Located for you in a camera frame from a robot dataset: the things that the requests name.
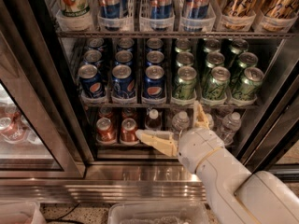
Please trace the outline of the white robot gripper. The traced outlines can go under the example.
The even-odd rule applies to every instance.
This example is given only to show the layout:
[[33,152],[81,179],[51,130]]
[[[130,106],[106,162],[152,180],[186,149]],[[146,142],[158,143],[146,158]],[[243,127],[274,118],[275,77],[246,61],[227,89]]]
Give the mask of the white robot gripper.
[[179,141],[169,131],[140,130],[136,137],[145,145],[154,147],[168,157],[176,157],[179,162],[192,174],[196,173],[199,163],[210,153],[224,147],[223,141],[211,130],[209,121],[202,105],[195,101],[193,104],[193,126],[183,134]]

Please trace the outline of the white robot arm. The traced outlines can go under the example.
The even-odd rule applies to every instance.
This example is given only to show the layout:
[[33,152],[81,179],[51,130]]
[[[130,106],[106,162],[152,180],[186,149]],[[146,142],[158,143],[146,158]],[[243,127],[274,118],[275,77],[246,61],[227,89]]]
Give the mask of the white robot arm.
[[151,130],[138,130],[137,138],[198,176],[220,224],[299,224],[298,197],[271,173],[249,171],[208,128],[201,105],[194,108],[196,122],[178,140]]

